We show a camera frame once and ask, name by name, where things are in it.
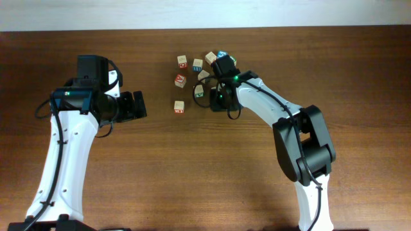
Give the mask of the wooden block green V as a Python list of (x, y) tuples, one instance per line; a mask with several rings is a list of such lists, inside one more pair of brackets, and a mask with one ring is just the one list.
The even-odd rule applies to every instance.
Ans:
[(204, 88), (202, 84), (194, 87), (194, 95), (196, 98), (202, 98), (204, 96)]

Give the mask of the wooden block red bottom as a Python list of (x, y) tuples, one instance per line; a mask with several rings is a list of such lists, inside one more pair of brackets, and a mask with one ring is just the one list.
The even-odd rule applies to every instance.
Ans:
[(176, 114), (183, 114), (185, 109), (185, 103), (183, 101), (174, 102), (174, 112)]

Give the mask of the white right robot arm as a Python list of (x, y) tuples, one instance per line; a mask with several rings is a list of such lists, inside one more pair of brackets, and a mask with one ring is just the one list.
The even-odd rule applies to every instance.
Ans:
[(217, 58), (211, 68), (217, 80), (210, 96), (212, 111), (231, 114), (247, 108), (272, 128), (277, 161), (296, 189), (299, 229), (333, 230), (328, 182), (336, 151), (320, 109), (285, 100), (256, 73), (241, 72), (229, 55)]

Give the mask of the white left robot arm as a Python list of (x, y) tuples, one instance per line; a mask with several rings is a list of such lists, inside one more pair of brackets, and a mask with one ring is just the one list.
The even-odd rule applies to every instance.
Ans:
[(77, 75), (55, 89), (51, 138), (42, 178), (26, 218), (9, 230), (90, 230), (83, 222), (82, 195), (93, 140), (104, 126), (147, 116), (140, 91), (120, 92), (123, 75), (112, 60), (80, 55)]

